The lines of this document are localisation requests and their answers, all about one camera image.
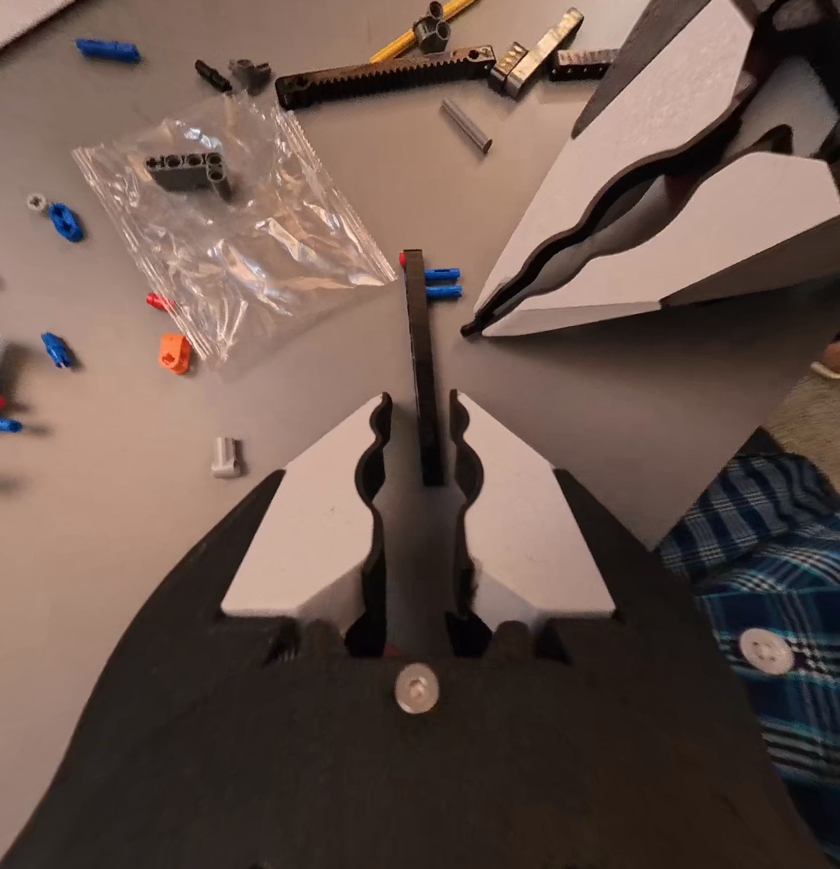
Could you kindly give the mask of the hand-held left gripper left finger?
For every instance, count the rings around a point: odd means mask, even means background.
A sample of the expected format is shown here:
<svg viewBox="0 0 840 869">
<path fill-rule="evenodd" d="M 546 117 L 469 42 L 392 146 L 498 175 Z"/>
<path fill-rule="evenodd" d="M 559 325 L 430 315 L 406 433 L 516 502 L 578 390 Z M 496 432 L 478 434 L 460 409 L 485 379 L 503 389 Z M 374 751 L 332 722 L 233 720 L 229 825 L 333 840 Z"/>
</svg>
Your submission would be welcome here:
<svg viewBox="0 0 840 869">
<path fill-rule="evenodd" d="M 386 559 L 375 497 L 393 403 L 382 393 L 298 455 L 221 603 L 224 615 L 326 621 L 355 657 L 386 644 Z"/>
</svg>

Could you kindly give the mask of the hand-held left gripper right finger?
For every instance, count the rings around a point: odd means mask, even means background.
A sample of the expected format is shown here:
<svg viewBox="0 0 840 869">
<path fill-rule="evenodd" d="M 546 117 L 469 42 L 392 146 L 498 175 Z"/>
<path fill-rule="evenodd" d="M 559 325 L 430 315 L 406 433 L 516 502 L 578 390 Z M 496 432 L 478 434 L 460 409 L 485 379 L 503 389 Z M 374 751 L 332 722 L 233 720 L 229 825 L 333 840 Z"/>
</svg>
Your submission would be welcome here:
<svg viewBox="0 0 840 869">
<path fill-rule="evenodd" d="M 465 392 L 449 395 L 455 478 L 456 655 L 483 655 L 516 622 L 538 637 L 550 621 L 606 620 L 616 605 L 554 466 Z"/>
</svg>

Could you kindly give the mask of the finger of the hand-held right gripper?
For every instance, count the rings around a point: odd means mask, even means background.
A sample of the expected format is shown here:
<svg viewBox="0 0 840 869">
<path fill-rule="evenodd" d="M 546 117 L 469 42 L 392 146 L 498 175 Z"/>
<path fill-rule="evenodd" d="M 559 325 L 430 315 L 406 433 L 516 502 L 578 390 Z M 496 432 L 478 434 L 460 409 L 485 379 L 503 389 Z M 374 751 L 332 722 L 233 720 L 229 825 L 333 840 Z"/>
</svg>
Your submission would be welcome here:
<svg viewBox="0 0 840 869">
<path fill-rule="evenodd" d="M 502 321 L 505 305 L 627 190 L 727 123 L 755 16 L 727 1 L 646 7 L 493 267 L 474 328 Z"/>
<path fill-rule="evenodd" d="M 480 332 L 512 337 L 660 310 L 678 291 L 838 216 L 840 188 L 826 162 L 747 153 L 702 181 L 647 241 L 594 257 Z"/>
</svg>

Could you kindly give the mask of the long black lego beam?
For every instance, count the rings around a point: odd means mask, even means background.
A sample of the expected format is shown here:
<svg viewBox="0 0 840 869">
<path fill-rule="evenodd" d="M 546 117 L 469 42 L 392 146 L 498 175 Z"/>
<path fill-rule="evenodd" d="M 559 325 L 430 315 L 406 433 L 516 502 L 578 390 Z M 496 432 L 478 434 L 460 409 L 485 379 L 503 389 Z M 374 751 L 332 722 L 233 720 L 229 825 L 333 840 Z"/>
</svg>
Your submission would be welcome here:
<svg viewBox="0 0 840 869">
<path fill-rule="evenodd" d="M 426 299 L 424 259 L 416 248 L 405 250 L 404 269 L 408 332 L 414 374 L 416 423 L 422 482 L 426 487 L 445 484 L 444 458 L 438 419 L 432 334 Z"/>
</svg>

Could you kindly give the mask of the short black lego beam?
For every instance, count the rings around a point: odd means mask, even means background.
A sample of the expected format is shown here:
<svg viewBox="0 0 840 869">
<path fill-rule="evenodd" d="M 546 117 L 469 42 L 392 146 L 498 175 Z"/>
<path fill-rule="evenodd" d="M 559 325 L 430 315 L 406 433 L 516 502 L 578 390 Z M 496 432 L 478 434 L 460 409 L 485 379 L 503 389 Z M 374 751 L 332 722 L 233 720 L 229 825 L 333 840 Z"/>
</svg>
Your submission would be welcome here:
<svg viewBox="0 0 840 869">
<path fill-rule="evenodd" d="M 547 66 L 555 52 L 577 33 L 584 18 L 581 11 L 571 7 L 533 48 L 528 49 L 518 42 L 512 43 L 489 73 L 490 89 L 513 100 L 520 99 L 523 91 Z"/>
</svg>

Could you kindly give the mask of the grey lego axle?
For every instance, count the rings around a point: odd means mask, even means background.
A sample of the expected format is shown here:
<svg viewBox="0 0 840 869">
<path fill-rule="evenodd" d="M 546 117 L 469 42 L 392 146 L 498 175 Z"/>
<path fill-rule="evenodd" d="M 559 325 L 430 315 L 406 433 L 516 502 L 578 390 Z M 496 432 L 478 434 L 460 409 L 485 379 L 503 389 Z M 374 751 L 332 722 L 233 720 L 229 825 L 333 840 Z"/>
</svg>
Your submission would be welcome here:
<svg viewBox="0 0 840 869">
<path fill-rule="evenodd" d="M 489 153 L 493 140 L 475 120 L 470 117 L 456 102 L 444 98 L 441 100 L 441 111 L 445 114 L 475 146 L 484 157 Z"/>
</svg>

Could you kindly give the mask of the dark grey lego axle connector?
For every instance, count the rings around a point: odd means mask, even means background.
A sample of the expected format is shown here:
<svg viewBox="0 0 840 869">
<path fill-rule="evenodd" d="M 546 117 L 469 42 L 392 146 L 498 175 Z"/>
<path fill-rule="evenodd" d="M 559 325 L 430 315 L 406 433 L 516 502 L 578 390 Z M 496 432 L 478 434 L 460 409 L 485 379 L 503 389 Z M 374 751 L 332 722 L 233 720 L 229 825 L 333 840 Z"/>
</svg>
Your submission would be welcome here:
<svg viewBox="0 0 840 869">
<path fill-rule="evenodd" d="M 425 15 L 414 22 L 412 35 L 417 48 L 424 55 L 441 53 L 447 48 L 450 25 L 441 2 L 429 3 Z"/>
</svg>

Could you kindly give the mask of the orange lego connector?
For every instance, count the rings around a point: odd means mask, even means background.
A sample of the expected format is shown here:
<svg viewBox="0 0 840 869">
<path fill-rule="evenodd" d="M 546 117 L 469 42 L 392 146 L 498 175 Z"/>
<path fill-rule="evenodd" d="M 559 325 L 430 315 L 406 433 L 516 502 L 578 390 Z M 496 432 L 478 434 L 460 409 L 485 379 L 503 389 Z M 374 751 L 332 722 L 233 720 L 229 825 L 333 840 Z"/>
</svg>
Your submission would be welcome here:
<svg viewBox="0 0 840 869">
<path fill-rule="evenodd" d="M 190 342 L 183 334 L 161 335 L 157 360 L 165 370 L 175 375 L 185 375 L 190 369 Z"/>
</svg>

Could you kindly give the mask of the yellow lego axle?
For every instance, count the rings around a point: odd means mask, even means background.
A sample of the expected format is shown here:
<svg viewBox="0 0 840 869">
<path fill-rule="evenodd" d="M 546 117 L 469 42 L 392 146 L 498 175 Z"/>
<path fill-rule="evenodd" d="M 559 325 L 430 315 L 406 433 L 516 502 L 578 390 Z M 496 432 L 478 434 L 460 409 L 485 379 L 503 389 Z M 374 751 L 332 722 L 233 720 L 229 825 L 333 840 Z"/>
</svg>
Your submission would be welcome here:
<svg viewBox="0 0 840 869">
<path fill-rule="evenodd" d="M 448 2 L 441 7 L 441 19 L 444 22 L 448 23 L 475 3 L 476 1 Z M 396 38 L 391 43 L 387 44 L 385 47 L 377 51 L 374 55 L 371 56 L 369 62 L 377 63 L 400 57 L 408 50 L 413 49 L 417 43 L 418 40 L 417 37 L 414 35 L 413 27 L 410 31 L 406 31 L 399 38 Z"/>
</svg>

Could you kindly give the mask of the black lego gear rack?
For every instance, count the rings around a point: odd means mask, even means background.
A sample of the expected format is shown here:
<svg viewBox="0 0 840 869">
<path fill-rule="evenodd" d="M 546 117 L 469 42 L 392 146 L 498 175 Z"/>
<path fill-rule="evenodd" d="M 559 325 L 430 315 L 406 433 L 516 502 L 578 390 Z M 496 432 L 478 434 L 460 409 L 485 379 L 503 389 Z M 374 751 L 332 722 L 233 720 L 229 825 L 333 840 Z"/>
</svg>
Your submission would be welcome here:
<svg viewBox="0 0 840 869">
<path fill-rule="evenodd" d="M 494 50 L 489 45 L 448 49 L 280 76 L 275 80 L 275 93 L 282 109 L 302 110 L 367 95 L 483 79 L 489 76 L 496 61 Z"/>
</svg>

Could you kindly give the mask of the grey lego pin connector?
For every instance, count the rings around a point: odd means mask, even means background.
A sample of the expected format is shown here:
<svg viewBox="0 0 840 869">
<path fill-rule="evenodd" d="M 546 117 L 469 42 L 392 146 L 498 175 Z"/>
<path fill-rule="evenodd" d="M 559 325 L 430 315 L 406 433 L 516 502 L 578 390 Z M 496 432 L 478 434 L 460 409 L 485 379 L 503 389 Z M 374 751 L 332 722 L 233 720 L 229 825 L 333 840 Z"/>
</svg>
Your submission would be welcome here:
<svg viewBox="0 0 840 869">
<path fill-rule="evenodd" d="M 270 84 L 272 69 L 268 62 L 253 62 L 248 58 L 231 59 L 230 74 L 240 89 L 248 95 L 259 95 Z"/>
</svg>

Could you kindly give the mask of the dark grey angled lego beam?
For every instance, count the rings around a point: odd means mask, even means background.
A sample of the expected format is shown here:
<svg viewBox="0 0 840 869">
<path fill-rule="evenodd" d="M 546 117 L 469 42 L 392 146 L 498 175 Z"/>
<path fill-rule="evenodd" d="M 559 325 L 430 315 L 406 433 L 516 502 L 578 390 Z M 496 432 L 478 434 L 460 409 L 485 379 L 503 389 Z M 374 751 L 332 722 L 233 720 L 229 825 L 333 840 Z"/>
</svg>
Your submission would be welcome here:
<svg viewBox="0 0 840 869">
<path fill-rule="evenodd" d="M 149 157 L 144 166 L 154 183 L 167 192 L 207 190 L 216 193 L 223 201 L 232 200 L 227 168 L 223 155 L 217 151 Z"/>
</svg>

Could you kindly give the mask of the blue lego connector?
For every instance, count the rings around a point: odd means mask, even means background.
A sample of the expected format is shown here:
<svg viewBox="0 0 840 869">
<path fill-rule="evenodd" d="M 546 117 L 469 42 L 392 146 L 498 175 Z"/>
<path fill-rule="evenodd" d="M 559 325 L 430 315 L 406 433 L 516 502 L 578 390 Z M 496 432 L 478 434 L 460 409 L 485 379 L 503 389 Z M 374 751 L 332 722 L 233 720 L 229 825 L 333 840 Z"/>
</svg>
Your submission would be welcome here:
<svg viewBox="0 0 840 869">
<path fill-rule="evenodd" d="M 82 223 L 77 215 L 63 202 L 51 202 L 46 213 L 56 232 L 72 244 L 78 244 L 85 239 Z"/>
</svg>

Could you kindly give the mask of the white shirt button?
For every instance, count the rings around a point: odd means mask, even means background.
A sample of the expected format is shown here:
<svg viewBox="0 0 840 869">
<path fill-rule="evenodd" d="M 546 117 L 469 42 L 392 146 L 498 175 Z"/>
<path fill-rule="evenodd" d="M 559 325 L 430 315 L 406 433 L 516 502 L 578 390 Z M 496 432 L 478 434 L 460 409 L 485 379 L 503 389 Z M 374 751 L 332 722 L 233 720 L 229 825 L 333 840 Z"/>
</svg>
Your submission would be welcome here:
<svg viewBox="0 0 840 869">
<path fill-rule="evenodd" d="M 739 637 L 739 648 L 746 663 L 767 675 L 789 673 L 796 663 L 791 644 L 768 629 L 752 627 L 745 630 Z"/>
</svg>

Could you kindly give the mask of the blue plaid shirt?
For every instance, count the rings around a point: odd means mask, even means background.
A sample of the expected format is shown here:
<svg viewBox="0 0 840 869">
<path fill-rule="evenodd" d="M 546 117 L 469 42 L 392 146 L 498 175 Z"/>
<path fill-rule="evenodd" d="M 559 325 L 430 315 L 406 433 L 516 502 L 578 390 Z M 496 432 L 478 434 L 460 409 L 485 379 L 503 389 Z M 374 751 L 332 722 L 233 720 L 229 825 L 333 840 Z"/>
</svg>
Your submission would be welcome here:
<svg viewBox="0 0 840 869">
<path fill-rule="evenodd" d="M 802 455 L 740 451 L 654 551 L 690 586 L 795 809 L 840 867 L 840 494 Z M 791 644 L 789 673 L 745 662 L 752 627 Z"/>
</svg>

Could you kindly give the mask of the clear plastic bag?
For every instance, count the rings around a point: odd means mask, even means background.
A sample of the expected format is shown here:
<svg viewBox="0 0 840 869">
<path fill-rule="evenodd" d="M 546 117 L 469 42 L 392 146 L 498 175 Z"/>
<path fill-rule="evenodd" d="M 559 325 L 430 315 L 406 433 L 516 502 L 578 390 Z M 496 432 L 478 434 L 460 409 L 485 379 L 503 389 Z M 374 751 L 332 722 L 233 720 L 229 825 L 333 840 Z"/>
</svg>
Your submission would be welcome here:
<svg viewBox="0 0 840 869">
<path fill-rule="evenodd" d="M 217 151 L 232 200 L 159 188 L 149 157 Z M 396 274 L 273 92 L 216 95 L 154 127 L 72 151 L 197 361 L 230 375 Z"/>
</svg>

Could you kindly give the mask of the white flat board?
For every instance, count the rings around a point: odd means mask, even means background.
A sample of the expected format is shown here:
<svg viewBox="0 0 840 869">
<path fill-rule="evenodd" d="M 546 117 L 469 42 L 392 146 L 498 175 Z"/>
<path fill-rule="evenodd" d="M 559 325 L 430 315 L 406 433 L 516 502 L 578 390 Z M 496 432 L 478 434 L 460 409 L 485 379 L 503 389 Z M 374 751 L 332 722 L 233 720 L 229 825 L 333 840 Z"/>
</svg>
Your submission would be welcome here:
<svg viewBox="0 0 840 869">
<path fill-rule="evenodd" d="M 0 50 L 74 1 L 0 1 Z"/>
</svg>

